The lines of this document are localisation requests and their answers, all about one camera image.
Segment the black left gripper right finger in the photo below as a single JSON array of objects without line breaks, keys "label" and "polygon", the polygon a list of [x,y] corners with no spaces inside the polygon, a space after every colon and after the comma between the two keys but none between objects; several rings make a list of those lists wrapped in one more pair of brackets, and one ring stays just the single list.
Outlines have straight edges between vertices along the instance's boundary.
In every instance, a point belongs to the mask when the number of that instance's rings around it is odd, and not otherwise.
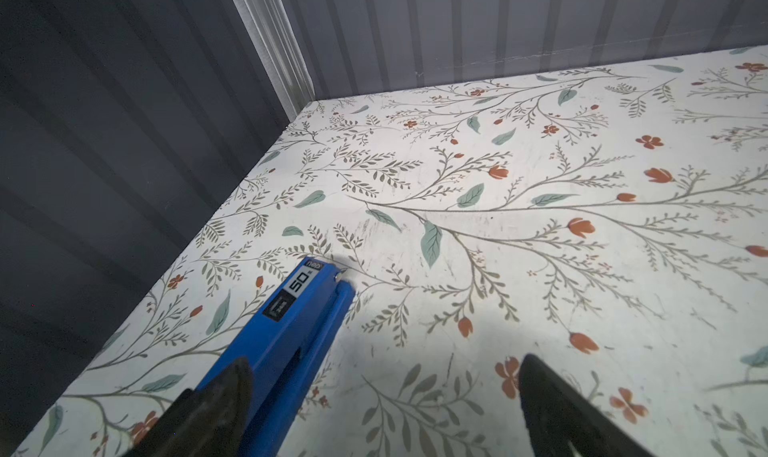
[{"label": "black left gripper right finger", "polygon": [[651,456],[537,356],[524,357],[518,383],[536,457]]}]

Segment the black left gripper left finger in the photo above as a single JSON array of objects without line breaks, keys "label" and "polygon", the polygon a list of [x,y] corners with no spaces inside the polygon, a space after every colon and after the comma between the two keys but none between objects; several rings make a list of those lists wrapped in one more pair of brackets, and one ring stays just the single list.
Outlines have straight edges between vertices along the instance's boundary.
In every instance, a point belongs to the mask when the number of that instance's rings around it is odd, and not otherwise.
[{"label": "black left gripper left finger", "polygon": [[128,456],[235,456],[253,393],[253,371],[236,359],[204,388],[186,390]]}]

